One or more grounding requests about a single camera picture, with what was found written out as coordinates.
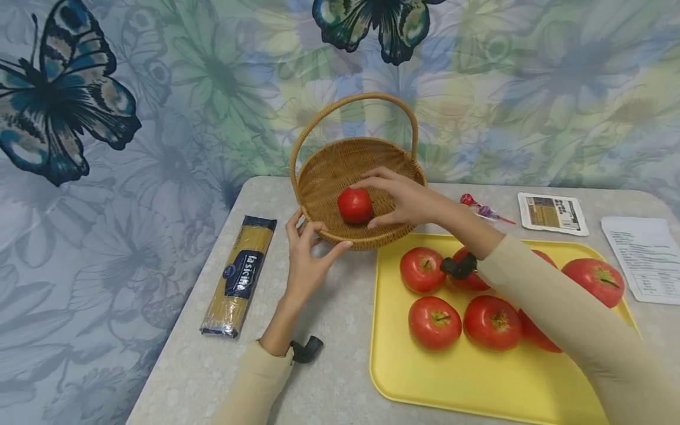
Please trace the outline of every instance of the spaghetti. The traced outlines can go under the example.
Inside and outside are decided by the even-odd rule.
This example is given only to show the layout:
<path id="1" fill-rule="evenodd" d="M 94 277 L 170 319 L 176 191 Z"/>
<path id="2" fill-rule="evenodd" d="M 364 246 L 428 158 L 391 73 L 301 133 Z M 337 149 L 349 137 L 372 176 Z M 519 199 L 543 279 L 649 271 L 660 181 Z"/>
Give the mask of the spaghetti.
<path id="1" fill-rule="evenodd" d="M 235 338 L 241 332 L 275 228 L 276 220 L 245 216 L 205 312 L 202 334 Z"/>

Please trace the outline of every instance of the speckled tabletop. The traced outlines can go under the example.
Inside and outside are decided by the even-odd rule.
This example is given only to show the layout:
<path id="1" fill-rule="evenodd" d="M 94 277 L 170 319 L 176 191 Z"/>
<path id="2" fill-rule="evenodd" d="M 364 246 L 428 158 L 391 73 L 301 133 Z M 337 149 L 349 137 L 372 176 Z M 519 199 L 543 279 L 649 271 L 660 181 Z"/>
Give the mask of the speckled tabletop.
<path id="1" fill-rule="evenodd" d="M 469 192 L 506 217 L 519 222 L 518 192 L 577 197 L 590 230 L 588 237 L 530 231 L 520 225 L 497 224 L 506 233 L 524 239 L 585 243 L 607 261 L 616 259 L 600 229 L 603 216 L 665 218 L 676 241 L 680 224 L 670 209 L 654 196 L 633 190 L 522 188 L 431 184 L 431 188 L 458 199 Z M 286 177 L 249 180 L 229 215 L 203 267 L 184 310 L 129 418 L 129 424 L 204 424 L 216 410 L 234 379 L 237 359 L 246 343 L 262 335 L 286 287 L 288 242 L 284 225 L 297 208 Z M 265 260 L 252 305 L 237 340 L 206 337 L 199 326 L 239 231 L 243 215 L 277 218 L 278 228 Z M 444 233 L 434 225 L 416 231 Z M 327 250 L 324 244 L 318 247 Z M 274 404 L 270 424 L 510 424 L 504 420 L 395 403 L 381 396 L 369 376 L 371 316 L 375 286 L 372 252 L 349 252 L 328 273 L 326 283 L 306 306 L 295 339 L 321 338 L 325 347 L 309 365 L 294 368 L 288 385 Z M 626 301 L 644 340 L 665 357 L 669 375 L 680 381 L 680 307 Z"/>

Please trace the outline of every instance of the blue butterfly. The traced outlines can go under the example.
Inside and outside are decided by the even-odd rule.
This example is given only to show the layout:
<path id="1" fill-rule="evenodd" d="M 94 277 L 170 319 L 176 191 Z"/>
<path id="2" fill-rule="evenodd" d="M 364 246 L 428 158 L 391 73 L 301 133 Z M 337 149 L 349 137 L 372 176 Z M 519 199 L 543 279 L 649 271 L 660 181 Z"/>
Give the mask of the blue butterfly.
<path id="1" fill-rule="evenodd" d="M 321 28 L 321 40 L 353 52 L 369 27 L 378 30 L 385 63 L 399 65 L 411 59 L 413 49 L 430 30 L 426 3 L 444 0 L 314 0 L 311 14 Z"/>
<path id="2" fill-rule="evenodd" d="M 55 186 L 90 173 L 78 135 L 122 150 L 141 123 L 132 94 L 109 75 L 116 58 L 82 0 L 58 1 L 31 61 L 0 60 L 0 148 L 18 168 Z"/>

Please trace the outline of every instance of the basket handle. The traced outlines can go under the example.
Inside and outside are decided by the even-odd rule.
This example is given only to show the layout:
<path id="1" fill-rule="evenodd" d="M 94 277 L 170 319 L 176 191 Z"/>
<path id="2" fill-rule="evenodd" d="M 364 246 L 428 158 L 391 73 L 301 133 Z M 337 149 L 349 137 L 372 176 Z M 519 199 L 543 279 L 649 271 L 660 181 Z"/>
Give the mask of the basket handle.
<path id="1" fill-rule="evenodd" d="M 295 197 L 297 198 L 298 204 L 302 203 L 302 196 L 300 194 L 300 186 L 298 185 L 297 179 L 295 177 L 295 163 L 297 162 L 297 156 L 298 153 L 300 152 L 300 148 L 302 148 L 302 143 L 305 141 L 305 139 L 311 133 L 311 131 L 314 130 L 314 127 L 316 127 L 316 125 L 325 117 L 327 117 L 331 112 L 335 111 L 336 109 L 339 109 L 340 107 L 343 107 L 344 105 L 347 105 L 348 103 L 362 101 L 365 99 L 382 99 L 384 101 L 392 102 L 393 104 L 399 106 L 406 113 L 406 115 L 409 117 L 409 120 L 411 121 L 411 130 L 413 135 L 413 137 L 411 138 L 411 157 L 414 160 L 418 157 L 417 152 L 418 121 L 415 119 L 415 114 L 413 113 L 413 111 L 411 111 L 411 108 L 409 108 L 409 106 L 403 100 L 399 99 L 398 97 L 388 95 L 387 93 L 380 92 L 360 93 L 359 95 L 344 97 L 338 101 L 335 101 L 334 103 L 331 103 L 324 109 L 321 109 L 318 112 L 318 114 L 316 114 L 314 119 L 309 124 L 307 124 L 307 126 L 302 130 L 302 133 L 300 133 L 300 136 L 295 141 L 293 151 L 290 155 L 288 172 L 290 174 L 290 181 L 292 182 L 293 190 L 295 191 Z"/>

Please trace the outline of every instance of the candy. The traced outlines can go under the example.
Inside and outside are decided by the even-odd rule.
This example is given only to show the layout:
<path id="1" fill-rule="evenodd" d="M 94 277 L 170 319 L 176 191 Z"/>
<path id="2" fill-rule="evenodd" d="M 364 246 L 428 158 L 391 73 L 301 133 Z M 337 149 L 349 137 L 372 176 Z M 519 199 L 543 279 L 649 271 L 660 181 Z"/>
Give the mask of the candy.
<path id="1" fill-rule="evenodd" d="M 464 193 L 464 194 L 460 197 L 460 203 L 463 204 L 463 205 L 468 205 L 468 206 L 469 206 L 469 205 L 479 205 L 479 204 L 477 203 L 477 201 L 475 201 L 475 199 L 474 199 L 474 198 L 472 197 L 472 195 L 469 194 L 469 193 Z"/>
<path id="2" fill-rule="evenodd" d="M 463 205 L 468 205 L 469 207 L 478 207 L 479 211 L 477 212 L 477 214 L 482 216 L 482 217 L 486 217 L 486 218 L 490 218 L 490 219 L 503 220 L 504 222 L 508 222 L 510 224 L 516 224 L 512 220 L 508 220 L 507 218 L 504 218 L 504 217 L 501 217 L 500 215 L 498 215 L 488 205 L 482 205 L 482 204 L 478 203 L 477 201 L 475 201 L 475 199 L 469 193 L 464 193 L 460 197 L 460 203 L 463 204 Z"/>

